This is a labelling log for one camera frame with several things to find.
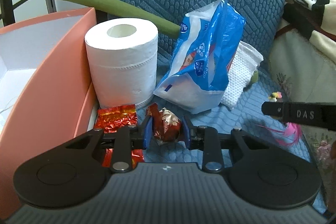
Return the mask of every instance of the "pink box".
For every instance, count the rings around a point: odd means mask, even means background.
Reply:
[[[2,219],[21,205],[12,182],[16,168],[87,131],[96,95],[84,36],[95,24],[94,8],[85,8],[0,29],[0,87],[7,87],[0,103],[18,96],[0,133]]]

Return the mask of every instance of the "blue gripper pad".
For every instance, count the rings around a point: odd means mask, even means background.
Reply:
[[[149,143],[151,142],[153,133],[153,117],[150,117],[145,125],[144,129],[144,139],[143,139],[143,147],[147,149],[149,147]]]
[[[183,128],[183,134],[184,134],[184,143],[186,148],[190,148],[190,130],[187,126],[187,122],[182,118],[182,128]]]

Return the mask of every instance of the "red foil wrapper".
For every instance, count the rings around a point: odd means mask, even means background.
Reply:
[[[103,128],[104,133],[115,133],[119,128],[128,124],[137,124],[135,105],[99,109],[94,128]],[[110,167],[112,154],[113,149],[106,149],[103,167]],[[144,162],[142,150],[132,150],[132,167],[135,168],[138,162]]]
[[[116,106],[98,110],[95,128],[103,128],[104,133],[115,133],[118,128],[128,124],[137,124],[135,105]]]
[[[158,105],[153,103],[147,108],[147,115],[153,117],[154,138],[158,140],[159,144],[178,140],[181,121],[174,113],[166,108],[159,111]]]
[[[112,159],[113,149],[106,149],[106,154],[104,161],[102,163],[103,167],[110,167]],[[134,169],[138,162],[145,162],[143,158],[143,153],[141,149],[132,150],[132,168]]]

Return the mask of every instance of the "toilet paper roll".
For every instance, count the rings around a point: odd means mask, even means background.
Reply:
[[[156,85],[158,29],[148,20],[119,18],[85,35],[92,82],[101,108],[145,106]]]

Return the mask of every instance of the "plastic packaging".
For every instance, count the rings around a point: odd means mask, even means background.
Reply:
[[[154,94],[192,114],[218,106],[244,25],[224,0],[186,14],[170,69]]]

